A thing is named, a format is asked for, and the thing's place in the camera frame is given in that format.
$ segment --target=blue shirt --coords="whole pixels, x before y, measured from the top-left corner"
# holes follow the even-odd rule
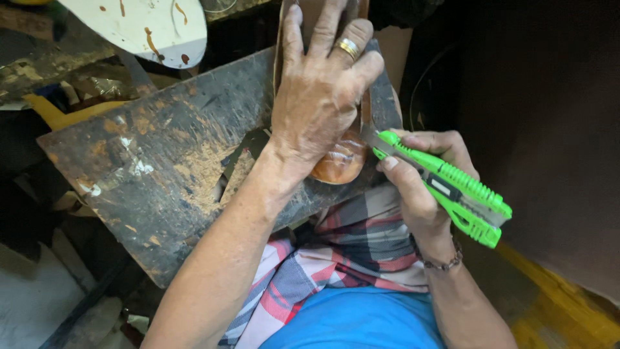
[[[444,348],[429,294],[323,289],[261,348]]]

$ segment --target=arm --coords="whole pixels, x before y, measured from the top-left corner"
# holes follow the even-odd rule
[[[457,132],[396,131],[410,148],[441,156],[479,179],[463,139]],[[456,255],[450,218],[424,186],[416,170],[388,157],[378,166],[402,196],[402,214],[422,257],[434,265]],[[461,263],[448,271],[426,269],[433,308],[441,335],[450,348],[516,348],[510,329]]]
[[[241,309],[275,219],[299,183],[355,119],[356,103],[383,70],[378,53],[358,62],[334,52],[346,0],[328,0],[304,55],[301,10],[284,26],[282,84],[273,133],[252,171],[187,258],[167,290],[143,348],[215,347]],[[373,28],[351,22],[343,33],[363,49]]]

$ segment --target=bracelet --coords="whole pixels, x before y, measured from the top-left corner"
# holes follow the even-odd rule
[[[424,258],[422,258],[422,254],[420,253],[420,249],[417,245],[414,246],[414,250],[415,254],[418,257],[418,260],[421,261],[422,264],[424,264],[425,269],[438,269],[448,271],[452,267],[461,264],[461,261],[463,260],[463,250],[461,249],[461,244],[456,240],[454,235],[452,235],[452,243],[454,244],[454,249],[456,250],[456,256],[454,256],[454,258],[452,258],[448,264],[442,264],[439,266],[434,265],[431,261],[425,261]]]

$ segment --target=hand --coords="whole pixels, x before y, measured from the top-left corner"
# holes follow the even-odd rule
[[[368,52],[357,62],[334,48],[346,0],[327,0],[304,54],[301,9],[292,5],[283,24],[284,65],[280,90],[273,103],[270,140],[276,153],[299,163],[303,179],[334,146],[357,114],[364,91],[383,71],[383,58]],[[365,19],[349,23],[342,37],[364,50],[373,35]]]
[[[405,146],[436,155],[473,178],[480,179],[471,163],[463,138],[457,131],[392,131],[398,134]],[[428,191],[415,168],[401,159],[389,156],[377,165],[377,170],[384,172],[398,187],[402,196],[403,219],[414,235],[424,258],[450,260],[453,257],[450,217]]]

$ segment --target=red and white plaid cloth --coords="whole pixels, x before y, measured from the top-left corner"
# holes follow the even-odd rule
[[[331,207],[319,218],[314,241],[298,250],[288,234],[273,234],[248,298],[219,347],[258,348],[323,288],[428,292],[399,201],[388,183]]]

